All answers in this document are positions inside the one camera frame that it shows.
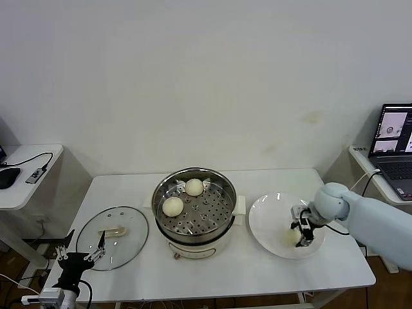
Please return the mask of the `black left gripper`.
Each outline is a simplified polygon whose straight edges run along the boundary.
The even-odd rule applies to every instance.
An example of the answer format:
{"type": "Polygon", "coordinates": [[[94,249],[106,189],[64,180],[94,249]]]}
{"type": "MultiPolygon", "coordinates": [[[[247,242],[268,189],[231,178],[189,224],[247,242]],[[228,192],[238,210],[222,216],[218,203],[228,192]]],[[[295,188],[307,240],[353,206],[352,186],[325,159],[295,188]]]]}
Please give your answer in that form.
{"type": "Polygon", "coordinates": [[[58,262],[62,272],[57,283],[53,285],[54,288],[78,288],[82,274],[92,269],[94,261],[99,261],[106,253],[104,248],[106,231],[104,230],[100,235],[97,248],[92,253],[69,252],[66,254],[74,233],[75,230],[71,230],[61,244],[55,248],[57,259],[62,259],[58,262]]]}

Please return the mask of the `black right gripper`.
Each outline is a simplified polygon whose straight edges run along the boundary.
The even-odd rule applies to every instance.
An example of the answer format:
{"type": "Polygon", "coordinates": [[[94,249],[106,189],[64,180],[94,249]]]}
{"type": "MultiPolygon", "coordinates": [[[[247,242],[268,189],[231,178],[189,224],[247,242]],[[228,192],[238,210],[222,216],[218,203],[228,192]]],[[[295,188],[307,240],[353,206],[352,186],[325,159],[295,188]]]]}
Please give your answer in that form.
{"type": "Polygon", "coordinates": [[[312,218],[312,211],[310,209],[301,209],[298,214],[298,222],[291,223],[292,230],[300,230],[301,237],[296,243],[295,248],[308,247],[313,242],[313,230],[315,225],[310,221],[312,218]]]}

